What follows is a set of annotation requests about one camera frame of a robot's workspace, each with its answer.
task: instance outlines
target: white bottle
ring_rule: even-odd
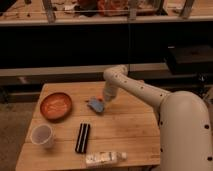
[[[125,152],[119,153],[115,151],[99,152],[86,155],[87,167],[96,167],[108,164],[116,164],[121,160],[125,160],[127,154]]]

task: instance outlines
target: black object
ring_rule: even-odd
[[[82,8],[80,7],[80,5],[76,5],[76,6],[74,7],[74,10],[75,10],[75,13],[79,13],[79,14],[85,15],[85,16],[87,16],[87,17],[92,17],[93,15],[95,15],[95,14],[97,13],[98,8],[97,8],[97,6],[96,6],[96,7],[94,7],[93,9],[85,10],[85,9],[82,9]]]
[[[32,1],[31,0],[24,0],[25,4],[31,4]]]
[[[90,124],[81,123],[75,147],[76,153],[86,153]]]
[[[0,16],[8,10],[17,0],[0,0]]]
[[[169,48],[166,63],[172,74],[200,74],[213,72],[213,48],[196,45]]]

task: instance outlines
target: floor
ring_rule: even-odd
[[[0,171],[14,171],[36,103],[0,103]],[[96,171],[148,171],[148,167]]]

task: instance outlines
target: shelf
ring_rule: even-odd
[[[167,15],[146,14],[138,15],[136,20],[129,20],[124,16],[102,16],[95,14],[92,17],[65,12],[64,5],[71,5],[73,1],[52,0],[52,4],[57,8],[54,11],[56,21],[54,24],[119,24],[134,22],[172,22],[185,21],[179,17],[179,13],[174,12],[176,7],[182,7],[184,0],[166,0],[164,10]],[[189,20],[213,20],[213,1],[195,0]],[[4,24],[49,24],[42,0],[32,0],[31,4],[26,5],[24,0],[17,0],[6,12],[0,16],[0,25]]]

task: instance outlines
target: blue sponge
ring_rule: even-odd
[[[95,97],[92,97],[89,100],[88,106],[91,107],[97,113],[102,113],[104,111],[104,103]]]

